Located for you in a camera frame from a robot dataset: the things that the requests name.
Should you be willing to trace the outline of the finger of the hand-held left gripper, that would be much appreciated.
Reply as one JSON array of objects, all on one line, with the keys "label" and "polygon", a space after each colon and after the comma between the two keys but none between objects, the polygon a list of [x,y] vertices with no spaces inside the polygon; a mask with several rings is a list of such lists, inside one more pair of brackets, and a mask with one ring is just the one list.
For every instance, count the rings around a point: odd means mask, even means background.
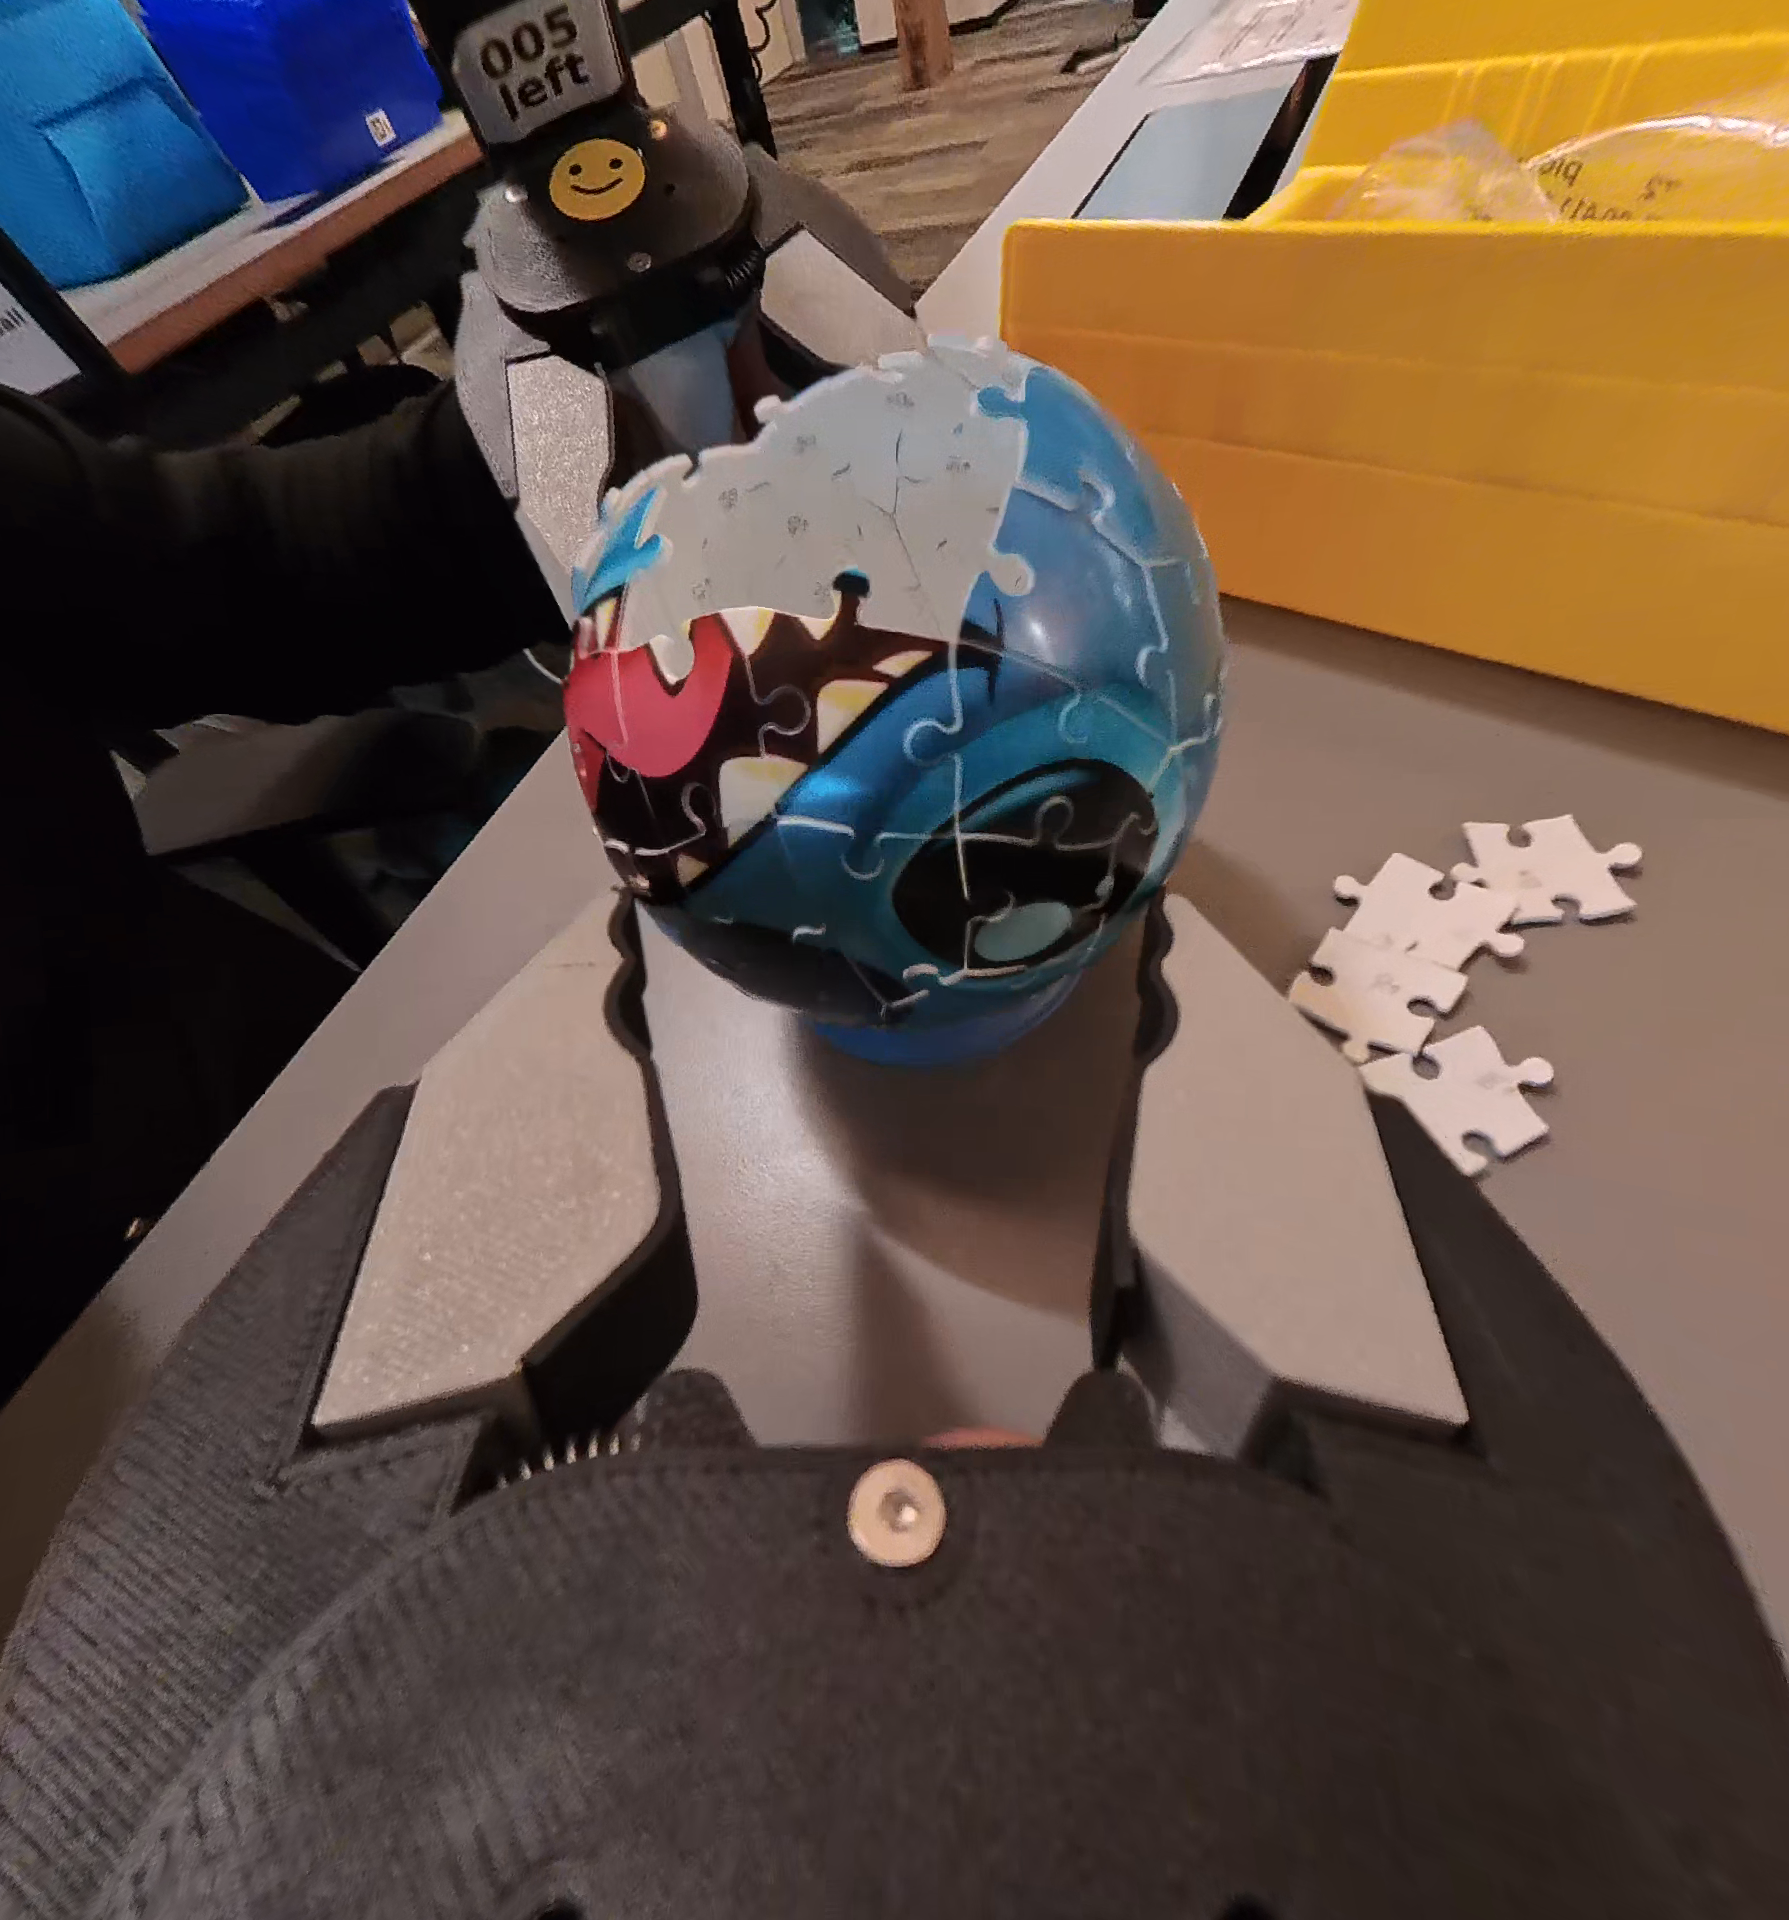
[{"label": "finger of the hand-held left gripper", "polygon": [[753,322],[753,407],[768,411],[853,367],[926,347],[917,318],[824,241],[765,254]]},{"label": "finger of the hand-held left gripper", "polygon": [[546,579],[573,579],[609,489],[612,389],[562,359],[509,367],[518,523]]}]

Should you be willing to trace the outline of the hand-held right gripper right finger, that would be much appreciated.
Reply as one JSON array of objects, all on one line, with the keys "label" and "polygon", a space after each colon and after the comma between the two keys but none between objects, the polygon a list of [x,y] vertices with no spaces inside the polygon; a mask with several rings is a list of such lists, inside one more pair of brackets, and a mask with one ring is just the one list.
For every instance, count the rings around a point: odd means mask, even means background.
[{"label": "hand-held right gripper right finger", "polygon": [[1135,992],[1099,1365],[1186,1452],[1254,1452],[1292,1413],[1455,1435],[1468,1400],[1356,1070],[1173,892],[1147,906]]}]

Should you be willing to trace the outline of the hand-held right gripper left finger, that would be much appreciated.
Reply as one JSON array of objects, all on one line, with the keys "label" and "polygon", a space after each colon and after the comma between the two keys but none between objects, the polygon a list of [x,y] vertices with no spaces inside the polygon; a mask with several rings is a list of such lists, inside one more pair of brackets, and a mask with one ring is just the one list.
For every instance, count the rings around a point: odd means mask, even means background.
[{"label": "hand-held right gripper left finger", "polygon": [[686,1208],[637,905],[598,897],[413,1089],[315,1430],[617,1428],[686,1340]]}]

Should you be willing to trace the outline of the blue monster puzzle ball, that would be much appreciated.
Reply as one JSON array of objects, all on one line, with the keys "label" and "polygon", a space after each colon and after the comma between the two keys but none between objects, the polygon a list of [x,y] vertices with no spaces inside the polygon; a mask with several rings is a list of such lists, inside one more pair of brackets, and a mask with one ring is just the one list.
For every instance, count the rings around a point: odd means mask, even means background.
[{"label": "blue monster puzzle ball", "polygon": [[1224,733],[1192,510],[1070,376],[932,338],[612,491],[569,746],[643,919],[842,1051],[1026,1037],[1164,890]]}]

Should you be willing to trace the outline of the person's left forearm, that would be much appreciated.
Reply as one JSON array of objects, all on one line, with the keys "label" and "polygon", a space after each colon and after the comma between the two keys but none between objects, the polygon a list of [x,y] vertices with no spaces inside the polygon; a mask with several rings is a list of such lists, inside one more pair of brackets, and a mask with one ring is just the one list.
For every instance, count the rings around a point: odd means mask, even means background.
[{"label": "person's left forearm", "polygon": [[275,725],[569,635],[441,383],[302,444],[101,444],[0,389],[0,701]]}]

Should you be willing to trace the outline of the dark blue storage bin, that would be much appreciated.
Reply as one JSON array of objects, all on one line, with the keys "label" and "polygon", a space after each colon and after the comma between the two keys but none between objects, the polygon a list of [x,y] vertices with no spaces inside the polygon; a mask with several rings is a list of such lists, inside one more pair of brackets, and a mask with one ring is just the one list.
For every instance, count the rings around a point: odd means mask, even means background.
[{"label": "dark blue storage bin", "polygon": [[408,3],[139,3],[139,14],[264,205],[347,189],[444,116]]}]

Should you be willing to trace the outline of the wooden shelf board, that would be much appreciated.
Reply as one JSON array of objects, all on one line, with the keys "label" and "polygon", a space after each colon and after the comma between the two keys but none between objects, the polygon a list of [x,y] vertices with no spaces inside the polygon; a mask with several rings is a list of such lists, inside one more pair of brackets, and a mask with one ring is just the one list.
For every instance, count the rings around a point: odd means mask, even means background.
[{"label": "wooden shelf board", "polygon": [[480,158],[464,116],[447,112],[432,132],[334,196],[249,197],[204,237],[63,299],[124,373],[145,373],[426,205]]}]

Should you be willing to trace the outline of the flat glossy panel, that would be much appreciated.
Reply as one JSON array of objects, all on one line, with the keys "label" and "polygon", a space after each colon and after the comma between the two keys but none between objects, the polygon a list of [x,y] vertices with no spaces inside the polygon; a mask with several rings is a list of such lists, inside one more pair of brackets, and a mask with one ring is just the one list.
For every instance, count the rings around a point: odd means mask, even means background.
[{"label": "flat glossy panel", "polygon": [[1170,88],[1102,173],[1077,221],[1224,224],[1298,168],[1338,57]]}]

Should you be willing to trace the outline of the person's dark clothing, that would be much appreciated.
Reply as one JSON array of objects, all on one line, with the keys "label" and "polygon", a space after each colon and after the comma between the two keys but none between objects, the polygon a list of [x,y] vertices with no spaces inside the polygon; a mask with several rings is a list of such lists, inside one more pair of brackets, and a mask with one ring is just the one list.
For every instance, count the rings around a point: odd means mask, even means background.
[{"label": "person's dark clothing", "polygon": [[352,982],[152,860],[90,733],[0,745],[0,1409]]}]

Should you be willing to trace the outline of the light blue storage bin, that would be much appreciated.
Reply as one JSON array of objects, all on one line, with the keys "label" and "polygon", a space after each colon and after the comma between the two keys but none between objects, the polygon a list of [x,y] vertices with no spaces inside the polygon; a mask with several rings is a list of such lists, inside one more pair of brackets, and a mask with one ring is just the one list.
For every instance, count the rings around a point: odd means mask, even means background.
[{"label": "light blue storage bin", "polygon": [[248,197],[122,3],[0,3],[0,231],[55,292],[135,274]]}]

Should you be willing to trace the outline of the yellow plastic bin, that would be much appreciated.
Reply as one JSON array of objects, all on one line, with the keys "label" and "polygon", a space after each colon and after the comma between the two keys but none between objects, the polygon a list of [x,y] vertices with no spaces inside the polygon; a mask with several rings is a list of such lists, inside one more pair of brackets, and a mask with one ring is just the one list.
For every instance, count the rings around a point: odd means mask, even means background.
[{"label": "yellow plastic bin", "polygon": [[1394,141],[1539,151],[1789,78],[1789,3],[1363,3],[1245,224],[1023,221],[999,328],[1227,592],[1789,736],[1789,219],[1317,219]]}]

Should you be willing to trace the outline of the clear plastic bag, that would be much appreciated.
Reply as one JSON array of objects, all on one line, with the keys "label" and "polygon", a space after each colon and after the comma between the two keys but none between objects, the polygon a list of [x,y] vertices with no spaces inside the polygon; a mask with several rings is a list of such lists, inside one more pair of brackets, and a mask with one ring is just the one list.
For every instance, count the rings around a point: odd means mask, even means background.
[{"label": "clear plastic bag", "polygon": [[1789,224],[1789,78],[1510,151],[1479,122],[1394,142],[1338,196],[1350,224]]}]

